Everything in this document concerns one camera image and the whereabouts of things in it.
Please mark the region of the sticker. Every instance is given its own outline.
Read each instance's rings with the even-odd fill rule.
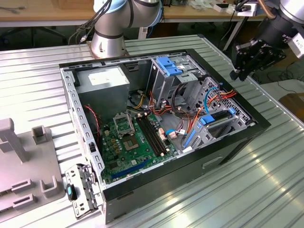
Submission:
[[[294,44],[298,47],[301,53],[304,52],[304,39],[300,33],[293,38]]]
[[[105,83],[117,82],[118,80],[124,80],[124,76],[120,72],[119,68],[110,68],[102,72],[90,74],[89,79],[91,81],[91,84],[95,86]]]
[[[188,151],[192,151],[192,147],[191,146],[188,146],[185,150],[183,150],[182,152],[183,153],[186,153]]]

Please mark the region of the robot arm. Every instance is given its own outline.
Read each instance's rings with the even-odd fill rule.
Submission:
[[[150,27],[162,16],[160,0],[112,0],[109,10],[95,24],[91,43],[97,58],[118,57],[126,54],[123,29]],[[99,11],[105,3],[95,0],[94,10]]]
[[[280,62],[286,58],[283,50],[289,46],[299,58],[304,55],[304,1],[281,0],[279,7],[267,13],[250,42],[233,47],[233,80],[244,81],[251,72]]]

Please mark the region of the green motherboard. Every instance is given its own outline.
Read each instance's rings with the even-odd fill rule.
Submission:
[[[158,128],[161,126],[155,115],[150,114],[147,118],[159,137]],[[166,143],[162,142],[166,148],[166,154],[156,156],[136,118],[131,118],[131,121],[134,127],[134,134],[124,135],[121,138],[118,136],[114,121],[101,126],[103,131],[102,158],[105,164],[102,177],[107,184],[177,155],[174,146],[169,140],[166,140]],[[118,125],[119,128],[123,129],[130,127],[127,121],[125,123],[120,122]]]

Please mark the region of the wooden desk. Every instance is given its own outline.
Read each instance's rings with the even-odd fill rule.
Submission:
[[[95,13],[93,9],[60,9],[57,0],[0,0],[0,6],[27,7],[20,14],[0,9],[0,27],[81,25]]]
[[[60,26],[80,25],[94,15],[92,10],[60,9],[57,0],[0,0],[0,6],[26,6],[20,14],[0,10],[0,27]],[[229,21],[231,15],[219,13],[214,9],[196,10],[191,6],[164,7],[165,20],[162,22],[216,22]],[[264,16],[252,17],[250,20],[262,20]],[[242,17],[233,17],[241,21]]]
[[[216,22],[229,21],[231,14],[219,13],[214,9],[197,10],[191,6],[164,7],[165,22]],[[252,20],[263,20],[264,15],[252,17]],[[232,21],[241,21],[244,17],[233,16]]]

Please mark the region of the aluminum slotted table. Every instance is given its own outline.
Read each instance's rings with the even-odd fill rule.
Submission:
[[[97,211],[77,221],[64,198],[0,227],[299,227],[304,224],[303,123],[252,79],[232,81],[230,60],[198,36],[130,40],[130,54],[194,48],[271,124],[227,164],[107,226]],[[0,52],[0,118],[15,132],[51,128],[61,173],[83,163],[58,64],[93,59],[87,45]]]

